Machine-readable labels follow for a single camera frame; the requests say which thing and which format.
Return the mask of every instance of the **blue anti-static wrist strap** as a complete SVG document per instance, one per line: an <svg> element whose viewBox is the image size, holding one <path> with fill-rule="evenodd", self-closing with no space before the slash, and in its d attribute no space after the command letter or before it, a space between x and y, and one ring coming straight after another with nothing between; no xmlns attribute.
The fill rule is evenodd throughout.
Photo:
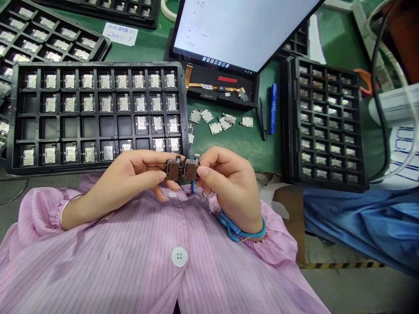
<svg viewBox="0 0 419 314"><path fill-rule="evenodd" d="M263 238L266 234L266 223L263 216L263 229L259 233L245 233L241 231L241 229L237 227L236 224L224 214L223 210L221 210L221 216L219 216L218 219L223 224L223 226L227 228L228 235L234 242L239 242L240 238L260 239Z"/></svg>

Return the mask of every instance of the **pink striped shirt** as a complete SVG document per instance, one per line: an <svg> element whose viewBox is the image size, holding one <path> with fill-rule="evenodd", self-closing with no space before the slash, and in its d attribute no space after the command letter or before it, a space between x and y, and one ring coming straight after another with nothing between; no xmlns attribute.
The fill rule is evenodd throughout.
<svg viewBox="0 0 419 314"><path fill-rule="evenodd" d="M34 188L0 245L0 313L329 313L300 273L297 245L265 203L261 242L233 242L211 215L215 195L190 186L160 203L143 192L64 232L63 205L89 190ZM183 267L172 251L188 253Z"/></svg>

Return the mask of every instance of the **blue fabric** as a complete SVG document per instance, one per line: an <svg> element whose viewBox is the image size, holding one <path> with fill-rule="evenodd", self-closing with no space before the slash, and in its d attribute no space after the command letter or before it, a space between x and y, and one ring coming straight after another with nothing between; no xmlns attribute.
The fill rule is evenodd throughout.
<svg viewBox="0 0 419 314"><path fill-rule="evenodd" d="M419 276L419 189L305 189L304 208L307 230Z"/></svg>

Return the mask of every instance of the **white button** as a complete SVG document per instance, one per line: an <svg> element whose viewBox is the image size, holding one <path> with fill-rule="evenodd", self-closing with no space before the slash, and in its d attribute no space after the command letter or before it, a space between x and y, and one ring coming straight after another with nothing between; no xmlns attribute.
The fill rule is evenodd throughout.
<svg viewBox="0 0 419 314"><path fill-rule="evenodd" d="M176 267L183 267L188 261L188 252L178 246L172 251L172 262Z"/></svg>

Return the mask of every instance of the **blue marker pen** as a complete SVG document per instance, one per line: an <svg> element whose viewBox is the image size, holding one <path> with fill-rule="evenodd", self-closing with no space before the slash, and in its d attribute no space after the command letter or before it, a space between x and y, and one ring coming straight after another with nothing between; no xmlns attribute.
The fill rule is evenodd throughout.
<svg viewBox="0 0 419 314"><path fill-rule="evenodd" d="M273 83L271 87L271 127L269 129L269 134L275 134L277 97L278 97L278 85L276 83Z"/></svg>

